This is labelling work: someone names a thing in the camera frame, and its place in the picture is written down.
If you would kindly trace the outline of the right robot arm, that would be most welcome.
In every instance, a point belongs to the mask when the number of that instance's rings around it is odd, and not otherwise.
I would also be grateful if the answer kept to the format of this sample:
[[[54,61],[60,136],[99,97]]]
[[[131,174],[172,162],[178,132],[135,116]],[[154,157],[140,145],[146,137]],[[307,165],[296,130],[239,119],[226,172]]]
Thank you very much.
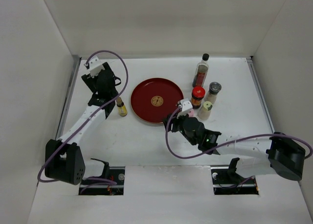
[[[235,155],[226,174],[234,183],[267,174],[300,181],[305,159],[309,157],[303,148],[307,142],[280,132],[232,138],[219,144],[222,134],[206,129],[195,117],[173,113],[163,124],[166,133],[179,132],[191,145],[196,145],[200,155]]]

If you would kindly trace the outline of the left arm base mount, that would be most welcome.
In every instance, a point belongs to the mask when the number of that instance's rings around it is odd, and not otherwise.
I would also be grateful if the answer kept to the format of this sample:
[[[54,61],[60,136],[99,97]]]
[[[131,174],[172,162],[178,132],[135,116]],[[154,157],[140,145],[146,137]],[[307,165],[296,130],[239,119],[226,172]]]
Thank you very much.
[[[122,196],[125,167],[112,167],[107,161],[92,158],[79,185],[79,196]]]

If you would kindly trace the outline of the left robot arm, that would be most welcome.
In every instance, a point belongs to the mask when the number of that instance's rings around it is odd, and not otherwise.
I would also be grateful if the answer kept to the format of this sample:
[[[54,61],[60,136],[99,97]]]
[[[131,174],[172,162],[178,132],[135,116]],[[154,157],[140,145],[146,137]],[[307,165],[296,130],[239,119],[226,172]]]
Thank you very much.
[[[82,181],[86,170],[79,144],[111,114],[118,96],[116,86],[121,84],[110,65],[98,59],[89,63],[89,74],[82,80],[92,92],[86,110],[70,130],[45,147],[45,176],[73,185]]]

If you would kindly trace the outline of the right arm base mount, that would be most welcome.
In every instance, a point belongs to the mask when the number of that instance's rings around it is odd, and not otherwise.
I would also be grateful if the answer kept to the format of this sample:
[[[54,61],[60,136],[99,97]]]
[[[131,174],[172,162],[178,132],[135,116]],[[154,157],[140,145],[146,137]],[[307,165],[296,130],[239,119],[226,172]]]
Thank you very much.
[[[234,158],[228,166],[211,167],[215,195],[259,195],[255,177],[244,178],[236,173],[238,161]]]

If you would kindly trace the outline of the yellow label small bottle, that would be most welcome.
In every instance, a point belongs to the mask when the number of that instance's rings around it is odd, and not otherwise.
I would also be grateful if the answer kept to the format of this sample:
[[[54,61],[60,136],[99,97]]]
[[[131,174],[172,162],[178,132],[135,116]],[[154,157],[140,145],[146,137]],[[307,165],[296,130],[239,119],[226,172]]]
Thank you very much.
[[[117,106],[117,109],[118,109],[118,114],[120,116],[126,116],[127,115],[127,109],[125,107],[125,104],[123,102],[123,100],[121,99],[121,97],[118,97],[116,99],[116,106]]]

